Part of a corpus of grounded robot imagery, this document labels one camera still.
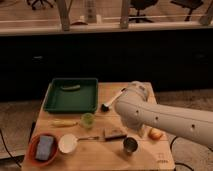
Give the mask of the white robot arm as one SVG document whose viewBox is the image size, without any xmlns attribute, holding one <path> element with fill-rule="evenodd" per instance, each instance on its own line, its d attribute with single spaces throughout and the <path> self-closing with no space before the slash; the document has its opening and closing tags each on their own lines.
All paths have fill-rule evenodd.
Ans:
<svg viewBox="0 0 213 171">
<path fill-rule="evenodd" d="M 149 91 L 133 81 L 114 104 L 122 123 L 139 130 L 143 124 L 213 148 L 213 112 L 150 103 Z"/>
</svg>

